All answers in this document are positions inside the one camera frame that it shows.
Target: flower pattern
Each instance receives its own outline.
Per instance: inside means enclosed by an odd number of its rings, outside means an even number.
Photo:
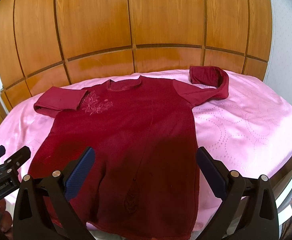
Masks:
[[[112,106],[113,102],[108,101],[108,99],[105,99],[103,103],[99,102],[99,97],[96,96],[95,91],[90,92],[81,104],[81,108],[85,111],[85,113],[89,113],[89,115],[100,114]]]

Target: pink tablecloth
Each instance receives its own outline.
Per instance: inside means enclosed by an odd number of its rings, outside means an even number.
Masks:
[[[257,78],[227,73],[229,97],[212,100],[193,109],[198,146],[205,146],[213,158],[221,160],[229,170],[238,170],[243,176],[258,178],[260,174],[266,174],[271,177],[292,155],[292,106]],[[135,73],[111,79],[136,79],[139,75]],[[188,70],[142,75],[190,83]],[[86,80],[67,88],[81,89],[108,79]],[[33,104],[39,96],[17,105],[0,125],[0,145],[6,148],[0,164],[24,145],[31,150],[31,159],[19,169],[21,178],[27,174],[33,156],[54,122],[54,119],[34,111]],[[17,191],[6,199],[15,203],[16,197]],[[204,228],[220,203],[201,174],[194,231]]]

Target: shirt sleeve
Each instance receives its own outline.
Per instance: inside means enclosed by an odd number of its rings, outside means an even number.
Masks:
[[[173,86],[176,92],[187,100],[192,107],[201,105],[211,98],[225,99],[228,97],[229,77],[222,69],[215,66],[191,66],[189,76],[192,84],[216,87],[202,89],[173,80]]]
[[[34,110],[39,114],[55,118],[62,110],[76,110],[86,93],[88,90],[51,87],[34,104]]]

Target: dark red garment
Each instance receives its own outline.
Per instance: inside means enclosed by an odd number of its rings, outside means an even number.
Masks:
[[[55,120],[29,174],[62,170],[91,146],[95,163],[70,201],[84,223],[128,239],[189,239],[199,193],[192,108],[227,98],[229,82],[217,67],[191,67],[190,76],[218,88],[140,76],[83,90],[49,89],[34,108]]]

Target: silver bolt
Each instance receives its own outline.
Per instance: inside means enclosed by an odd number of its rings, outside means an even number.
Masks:
[[[266,175],[262,175],[262,176],[261,176],[261,179],[262,179],[263,181],[267,181],[267,180],[268,180],[268,177],[267,177]]]
[[[30,179],[30,176],[27,174],[27,175],[25,175],[24,176],[24,178],[23,178],[23,180],[25,180],[25,181],[27,181],[27,180],[29,180]]]
[[[233,176],[233,177],[235,177],[235,178],[236,178],[236,177],[239,177],[239,173],[238,173],[238,171],[231,171],[231,172],[230,172],[230,175]]]
[[[61,174],[60,171],[54,171],[53,172],[53,177],[58,177]]]

